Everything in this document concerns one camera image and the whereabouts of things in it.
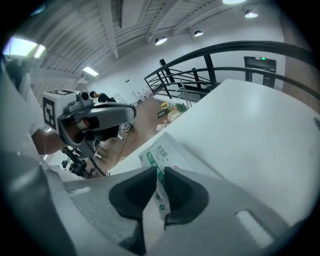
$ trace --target person in black shirt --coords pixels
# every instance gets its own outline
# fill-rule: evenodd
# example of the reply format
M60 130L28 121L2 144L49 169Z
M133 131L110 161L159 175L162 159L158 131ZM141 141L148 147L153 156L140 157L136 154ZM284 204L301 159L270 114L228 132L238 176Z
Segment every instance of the person in black shirt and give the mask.
M94 90L90 92L90 97L98 98L98 102L116 102L113 97L109 98L105 93L96 93Z

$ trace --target white sleeve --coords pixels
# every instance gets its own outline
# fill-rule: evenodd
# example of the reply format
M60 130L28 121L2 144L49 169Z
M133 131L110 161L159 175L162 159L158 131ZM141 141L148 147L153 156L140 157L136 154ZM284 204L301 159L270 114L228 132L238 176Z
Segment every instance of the white sleeve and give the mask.
M19 92L23 99L30 105L32 110L32 116L34 118L32 125L30 127L29 133L30 135L34 135L36 131L42 130L45 127L44 116L41 110L41 107L31 90L31 82L29 74L23 76Z

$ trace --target staircase railing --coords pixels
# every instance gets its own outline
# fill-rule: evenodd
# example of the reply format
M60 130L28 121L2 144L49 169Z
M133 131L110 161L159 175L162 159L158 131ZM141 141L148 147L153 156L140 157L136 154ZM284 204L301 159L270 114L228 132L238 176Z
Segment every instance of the staircase railing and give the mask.
M172 99L172 97L178 98L178 96L173 95L172 93L170 94L170 92L175 92L176 90L169 88L171 85L178 85L179 88L182 87L181 83L179 82L179 80L182 80L188 94L198 94L200 98L203 98L206 94L214 90L220 84L219 82L217 82L215 71L250 72L268 76L271 79L284 81L304 90L305 92L315 97L317 100L320 100L320 94L318 92L284 75L247 67L213 66L211 54L233 51L260 51L280 54L300 60L318 69L313 53L303 48L283 42L274 41L235 41L216 44L199 50L195 50L169 63L165 63L162 59L160 62L163 63L163 66L147 75L144 80L150 87L154 95L165 95L169 96L170 99ZM181 71L171 68L172 66L198 57L204 58L206 67L193 68L187 71ZM199 76L199 73L201 72L207 72L209 79Z

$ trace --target bright light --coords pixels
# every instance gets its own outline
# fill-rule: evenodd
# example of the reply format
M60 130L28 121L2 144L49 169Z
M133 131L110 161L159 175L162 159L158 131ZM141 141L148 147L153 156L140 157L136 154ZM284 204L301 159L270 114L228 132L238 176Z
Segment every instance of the bright light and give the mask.
M244 17L246 17L247 19L252 19L252 18L256 18L258 17L258 13L250 10L250 11L246 11Z
M92 68L90 68L90 67L88 67L88 66L85 67L85 68L83 69L83 71L89 73L90 75L93 75L94 77L98 75L98 73L97 73L96 71L94 71Z
M39 45L38 49L36 50L34 57L35 58L39 58L41 56L41 54L44 52L46 48L43 45Z
M195 33L194 33L194 36L195 37L200 37L200 36L202 36L204 33L203 32L201 32L201 31L196 31Z
M159 46L159 45L162 45L165 41L167 41L168 40L168 38L162 38L162 39L160 39L160 40L158 40L156 43L155 43L155 45L156 46Z
M2 52L4 55L27 56L27 54L37 46L35 42L12 37Z
M226 5L235 5L245 2L246 0L223 0L222 2Z

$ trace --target white desk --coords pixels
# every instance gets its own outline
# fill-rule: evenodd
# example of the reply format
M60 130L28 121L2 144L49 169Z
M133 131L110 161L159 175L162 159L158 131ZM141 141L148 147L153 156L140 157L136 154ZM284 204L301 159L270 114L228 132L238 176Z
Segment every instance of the white desk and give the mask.
M319 186L314 118L320 116L280 91L227 79L110 173L140 168L138 155L165 131L292 225L306 217Z

